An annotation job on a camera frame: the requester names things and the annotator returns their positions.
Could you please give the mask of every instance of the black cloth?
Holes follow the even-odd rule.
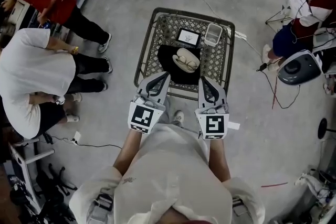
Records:
[[[73,9],[69,19],[63,26],[69,28],[77,36],[99,44],[105,44],[109,39],[109,34],[101,29],[99,25],[84,17],[78,7]]]
[[[66,116],[62,105],[56,103],[43,103],[39,104],[39,106],[41,119],[40,129],[36,137],[44,134]]]
[[[94,58],[83,54],[72,55],[76,64],[76,75],[71,82],[67,93],[101,92],[104,83],[97,79],[82,79],[78,74],[106,73],[109,65],[103,58]]]
[[[179,68],[173,61],[173,55],[177,55],[177,51],[180,48],[161,45],[157,53],[159,62],[164,71],[167,71],[171,75],[171,80],[176,84],[188,84],[197,85],[199,77],[201,75],[200,67],[198,67],[195,72],[187,73]],[[194,48],[185,48],[200,59],[201,50]]]

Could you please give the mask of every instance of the power strip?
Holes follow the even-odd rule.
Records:
[[[80,140],[81,136],[82,136],[82,135],[80,134],[80,132],[76,131],[75,136],[73,137],[73,139],[72,139],[71,141],[72,141],[75,145],[78,146],[78,143],[79,143],[79,140]]]

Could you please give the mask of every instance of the white shirt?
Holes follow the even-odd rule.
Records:
[[[0,55],[0,95],[13,128],[23,137],[37,135],[39,105],[29,104],[29,94],[63,96],[76,72],[71,54],[47,50],[50,30],[19,30]]]
[[[124,176],[106,167],[74,193],[69,206],[77,222],[86,224],[92,201],[101,188],[108,188],[114,191],[109,224],[155,224],[170,207],[189,220],[230,224],[237,193],[254,223],[261,224],[265,217],[261,202],[238,178],[221,183],[209,169],[205,147],[193,132],[157,124]]]

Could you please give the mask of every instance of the sunglasses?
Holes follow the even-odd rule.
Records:
[[[187,58],[185,58],[184,56],[178,56],[176,62],[182,65],[186,65],[187,69],[190,71],[195,71],[198,68],[197,64],[194,61],[187,62]]]

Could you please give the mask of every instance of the concrete floor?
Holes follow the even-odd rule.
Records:
[[[223,19],[235,24],[236,30],[259,52],[271,44],[274,32],[265,20],[280,10],[281,0],[206,0]],[[87,0],[83,13],[113,34],[106,55],[114,67],[104,76],[107,91],[83,94],[78,105],[79,123],[53,127],[49,133],[73,138],[82,135],[81,144],[116,144],[122,146],[128,133],[129,101],[135,93],[133,78],[144,36],[153,10],[167,7],[215,16],[204,0]],[[97,44],[75,36],[72,44],[81,52],[95,56]],[[317,127],[322,117],[331,117],[333,100],[323,90],[323,78],[304,84],[295,104],[272,110],[272,92],[265,76],[257,73],[260,56],[242,39],[236,38],[232,76],[228,92],[230,120],[240,123],[240,130],[231,130],[225,147],[232,176],[243,178],[253,186],[266,206],[266,220],[288,212],[297,202],[304,187],[294,181],[308,165],[317,166],[320,142]],[[268,73],[272,84],[275,74]],[[283,106],[292,102],[296,87],[278,84],[277,96]],[[196,102],[173,100],[176,109],[186,114],[185,125],[197,129],[194,110]],[[50,145],[42,143],[43,148]],[[57,141],[55,154],[44,159],[55,166],[65,166],[65,178],[77,186],[100,168],[111,165],[119,149],[114,147],[81,147]],[[262,185],[288,184],[261,188]]]

